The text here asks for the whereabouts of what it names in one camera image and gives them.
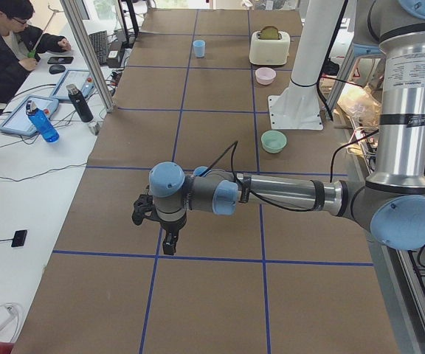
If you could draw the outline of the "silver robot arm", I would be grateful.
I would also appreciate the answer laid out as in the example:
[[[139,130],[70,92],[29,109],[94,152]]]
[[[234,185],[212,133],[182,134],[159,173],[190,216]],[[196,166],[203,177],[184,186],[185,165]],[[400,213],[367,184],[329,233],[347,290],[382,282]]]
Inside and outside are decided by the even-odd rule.
[[[165,254],[174,254],[187,212],[231,215],[254,201],[292,212],[326,211],[347,218],[392,249],[425,245],[425,1],[359,1],[357,44],[385,56],[376,166],[363,182],[303,181],[225,172],[214,166],[184,173],[162,162],[132,215],[165,230]]]

